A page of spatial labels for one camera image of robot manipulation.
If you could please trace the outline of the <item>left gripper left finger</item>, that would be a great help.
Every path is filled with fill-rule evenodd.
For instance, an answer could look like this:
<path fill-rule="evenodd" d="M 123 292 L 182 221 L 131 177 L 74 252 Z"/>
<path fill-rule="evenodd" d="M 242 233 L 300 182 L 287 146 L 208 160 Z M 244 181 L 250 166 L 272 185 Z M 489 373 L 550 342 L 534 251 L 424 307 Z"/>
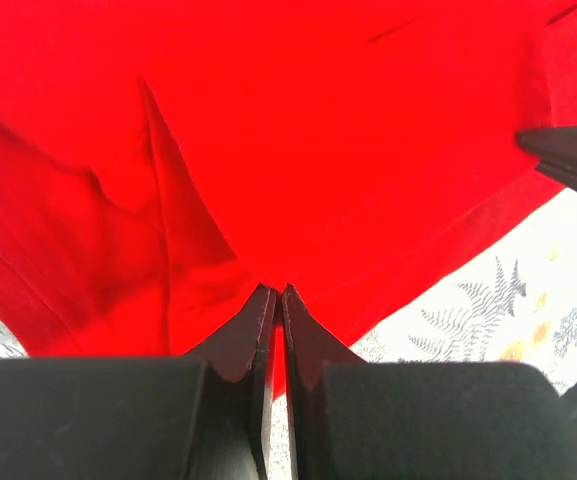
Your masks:
<path fill-rule="evenodd" d="M 263 479 L 276 293 L 175 357 L 0 360 L 0 479 Z"/>

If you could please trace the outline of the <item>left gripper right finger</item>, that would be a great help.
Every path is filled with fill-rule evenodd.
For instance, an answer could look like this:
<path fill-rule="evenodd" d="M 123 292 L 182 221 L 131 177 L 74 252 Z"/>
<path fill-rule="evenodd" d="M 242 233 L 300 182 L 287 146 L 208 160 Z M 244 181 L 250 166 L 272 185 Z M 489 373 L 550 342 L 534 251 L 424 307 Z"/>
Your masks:
<path fill-rule="evenodd" d="M 282 295 L 298 479 L 577 479 L 577 431 L 521 363 L 369 363 Z"/>

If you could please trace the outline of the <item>red t shirt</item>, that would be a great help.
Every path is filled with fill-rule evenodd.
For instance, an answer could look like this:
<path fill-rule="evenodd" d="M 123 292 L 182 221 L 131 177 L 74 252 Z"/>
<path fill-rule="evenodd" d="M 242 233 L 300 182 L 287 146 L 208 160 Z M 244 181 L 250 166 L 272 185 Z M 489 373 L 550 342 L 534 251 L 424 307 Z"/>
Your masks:
<path fill-rule="evenodd" d="M 561 185 L 577 1 L 0 1 L 0 321 L 180 355 L 258 284 L 345 343 Z"/>

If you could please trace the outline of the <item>floral table mat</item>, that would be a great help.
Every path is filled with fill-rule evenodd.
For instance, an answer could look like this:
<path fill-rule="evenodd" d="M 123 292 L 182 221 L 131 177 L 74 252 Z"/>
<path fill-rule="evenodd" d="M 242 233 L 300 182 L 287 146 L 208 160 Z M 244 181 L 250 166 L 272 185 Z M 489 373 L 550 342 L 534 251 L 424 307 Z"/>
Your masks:
<path fill-rule="evenodd" d="M 524 363 L 565 393 L 577 382 L 577 195 L 558 195 L 508 238 L 366 334 L 356 353 L 382 363 Z M 97 322 L 83 332 L 100 334 L 101 347 L 119 340 L 126 347 L 119 353 L 136 353 L 155 339 L 164 295 L 158 275 L 119 281 L 113 274 L 105 280 L 114 283 L 75 285 L 64 268 L 52 273 L 73 287 L 66 306 L 75 313 L 95 313 L 83 308 L 97 306 L 92 300 L 112 307 L 92 315 Z M 24 359 L 20 348 L 0 322 L 0 359 Z M 268 479 L 292 479 L 281 419 L 287 422 L 285 395 L 273 407 Z"/>

